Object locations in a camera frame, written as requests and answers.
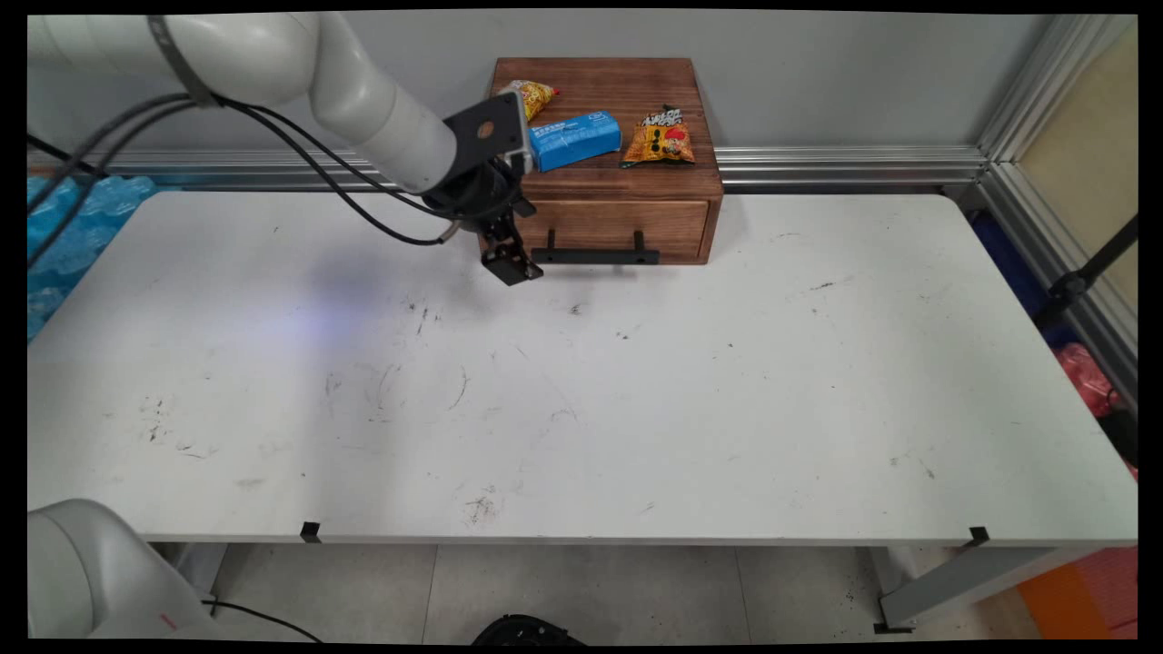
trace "wooden box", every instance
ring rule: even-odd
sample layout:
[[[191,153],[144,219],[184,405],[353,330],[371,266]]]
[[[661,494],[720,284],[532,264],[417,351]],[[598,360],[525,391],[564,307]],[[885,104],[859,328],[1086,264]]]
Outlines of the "wooden box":
[[[641,230],[659,263],[707,262],[723,187],[690,59],[501,58],[490,92],[514,79],[561,91],[529,127],[604,109],[622,131],[618,152],[525,177],[525,196],[537,207],[516,219],[527,249],[545,247],[550,229],[557,248],[633,249]],[[664,104],[683,111],[694,165],[619,168],[635,126]]]

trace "snack bag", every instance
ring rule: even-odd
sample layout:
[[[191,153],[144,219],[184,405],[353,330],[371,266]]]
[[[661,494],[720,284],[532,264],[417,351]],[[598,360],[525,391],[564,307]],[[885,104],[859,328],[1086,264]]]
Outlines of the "snack bag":
[[[622,156],[621,168],[642,162],[694,163],[691,133],[683,122],[683,112],[668,105],[658,114],[648,115],[635,126],[634,136]]]
[[[554,95],[559,93],[552,86],[545,86],[544,84],[537,84],[528,79],[514,79],[505,88],[515,88],[521,94],[525,102],[526,122],[533,120],[533,116],[537,115],[554,99]]]

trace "blue package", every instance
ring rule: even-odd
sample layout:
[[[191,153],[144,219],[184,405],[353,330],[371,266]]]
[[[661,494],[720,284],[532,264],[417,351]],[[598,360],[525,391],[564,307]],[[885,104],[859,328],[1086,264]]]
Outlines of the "blue package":
[[[544,172],[563,165],[616,152],[622,147],[622,130],[609,112],[529,129],[529,144],[537,170]]]

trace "table surface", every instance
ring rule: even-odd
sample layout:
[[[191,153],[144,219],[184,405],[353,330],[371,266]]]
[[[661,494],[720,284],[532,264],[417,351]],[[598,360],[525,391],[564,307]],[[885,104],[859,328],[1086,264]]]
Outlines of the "table surface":
[[[706,266],[506,287],[477,257],[331,194],[151,198],[28,348],[29,509],[150,540],[1137,541],[948,199],[728,196]]]

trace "drawer handle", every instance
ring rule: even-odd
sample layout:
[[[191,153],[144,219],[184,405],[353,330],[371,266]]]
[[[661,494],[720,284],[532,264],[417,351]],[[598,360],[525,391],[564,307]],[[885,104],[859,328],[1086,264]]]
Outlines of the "drawer handle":
[[[550,229],[547,247],[534,248],[529,253],[534,263],[598,263],[604,265],[655,265],[658,263],[658,250],[647,249],[647,239],[642,232],[634,233],[633,250],[555,248],[556,236],[556,230]]]

